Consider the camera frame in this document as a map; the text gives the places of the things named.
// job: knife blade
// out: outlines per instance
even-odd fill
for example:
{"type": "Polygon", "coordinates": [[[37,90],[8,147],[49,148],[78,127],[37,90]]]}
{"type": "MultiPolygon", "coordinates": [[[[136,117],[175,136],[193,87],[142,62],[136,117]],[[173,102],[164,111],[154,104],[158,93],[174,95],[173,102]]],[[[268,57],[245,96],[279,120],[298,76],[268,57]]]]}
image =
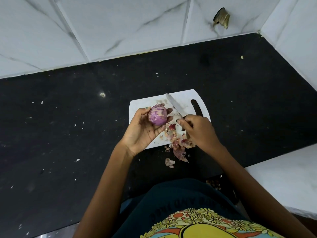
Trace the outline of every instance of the knife blade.
{"type": "Polygon", "coordinates": [[[176,108],[177,112],[184,118],[187,113],[184,111],[184,109],[180,106],[180,104],[168,93],[165,93],[167,99],[171,102],[171,104],[176,108]]]}

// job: left hand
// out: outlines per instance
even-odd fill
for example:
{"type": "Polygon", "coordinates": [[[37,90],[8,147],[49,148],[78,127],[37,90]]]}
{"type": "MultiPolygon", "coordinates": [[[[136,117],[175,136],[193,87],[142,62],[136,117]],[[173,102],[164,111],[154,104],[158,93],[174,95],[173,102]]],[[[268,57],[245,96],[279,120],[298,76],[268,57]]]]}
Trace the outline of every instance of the left hand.
{"type": "MultiPolygon", "coordinates": [[[[150,107],[139,108],[131,123],[129,124],[126,132],[121,139],[121,143],[128,148],[131,156],[136,156],[143,151],[161,132],[164,131],[166,125],[162,126],[153,125],[147,119],[147,113],[150,107]]],[[[172,112],[172,108],[167,109],[167,114],[172,112]]],[[[173,120],[173,116],[168,116],[166,123],[173,120]]]]}

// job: red onion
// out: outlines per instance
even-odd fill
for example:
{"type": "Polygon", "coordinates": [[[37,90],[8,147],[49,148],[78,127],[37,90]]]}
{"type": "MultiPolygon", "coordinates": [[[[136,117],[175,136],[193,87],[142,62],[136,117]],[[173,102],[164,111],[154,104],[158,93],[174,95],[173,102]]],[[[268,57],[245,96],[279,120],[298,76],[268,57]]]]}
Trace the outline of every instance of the red onion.
{"type": "Polygon", "coordinates": [[[161,126],[167,121],[167,111],[163,104],[157,104],[151,108],[147,114],[148,120],[157,126],[161,126]]]}

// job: tile grout line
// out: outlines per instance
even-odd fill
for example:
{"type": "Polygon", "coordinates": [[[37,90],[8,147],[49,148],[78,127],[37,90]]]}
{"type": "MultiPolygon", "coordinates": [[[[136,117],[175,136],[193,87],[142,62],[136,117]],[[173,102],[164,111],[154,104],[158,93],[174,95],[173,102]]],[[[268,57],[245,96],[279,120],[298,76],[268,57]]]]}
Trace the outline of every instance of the tile grout line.
{"type": "Polygon", "coordinates": [[[72,39],[73,39],[76,47],[79,49],[79,52],[81,53],[81,55],[84,57],[85,61],[87,63],[91,62],[90,61],[91,59],[89,58],[87,52],[85,52],[85,50],[83,48],[84,45],[83,45],[81,39],[79,38],[79,35],[76,32],[74,26],[72,25],[71,21],[69,20],[68,16],[66,15],[65,10],[60,3],[60,0],[48,0],[48,1],[50,2],[51,6],[53,7],[54,11],[58,15],[61,22],[64,24],[67,31],[72,35],[72,39]]]}
{"type": "Polygon", "coordinates": [[[192,10],[194,6],[194,0],[188,0],[187,7],[186,7],[186,13],[185,13],[185,20],[183,24],[183,32],[182,37],[180,40],[180,45],[184,45],[184,40],[187,38],[188,28],[189,28],[189,21],[192,16],[192,10]]]}

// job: right hand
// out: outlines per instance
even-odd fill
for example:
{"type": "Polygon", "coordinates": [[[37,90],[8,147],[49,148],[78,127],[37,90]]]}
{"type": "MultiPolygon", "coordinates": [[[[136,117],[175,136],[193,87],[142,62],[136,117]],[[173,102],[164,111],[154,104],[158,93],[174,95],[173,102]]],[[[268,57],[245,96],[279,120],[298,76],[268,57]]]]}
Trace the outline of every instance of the right hand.
{"type": "Polygon", "coordinates": [[[208,118],[187,115],[184,119],[178,119],[176,122],[186,130],[191,140],[204,152],[213,155],[214,152],[224,148],[208,118]]]}

